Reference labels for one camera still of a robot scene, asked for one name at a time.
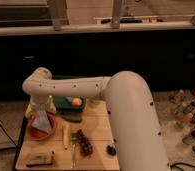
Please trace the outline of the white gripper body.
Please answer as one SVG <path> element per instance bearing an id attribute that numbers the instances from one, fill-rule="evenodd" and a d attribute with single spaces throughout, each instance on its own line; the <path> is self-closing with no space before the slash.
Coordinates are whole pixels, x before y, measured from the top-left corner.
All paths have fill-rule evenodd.
<path id="1" fill-rule="evenodd" d="M 31 97 L 26 109 L 26 117 L 30 118 L 32 113 L 37 109 L 45 110 L 46 112 L 52 114 L 57 113 L 52 96 L 49 96 L 45 102 L 36 101 L 34 97 Z"/>

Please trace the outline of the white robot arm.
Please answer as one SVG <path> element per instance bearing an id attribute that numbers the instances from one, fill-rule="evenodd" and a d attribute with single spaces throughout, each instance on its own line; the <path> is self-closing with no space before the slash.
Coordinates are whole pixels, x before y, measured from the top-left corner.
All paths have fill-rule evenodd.
<path id="1" fill-rule="evenodd" d="M 137 73 L 54 80 L 48 69 L 39 67 L 22 89 L 35 106 L 49 96 L 105 101 L 121 171 L 170 171 L 152 94 Z"/>

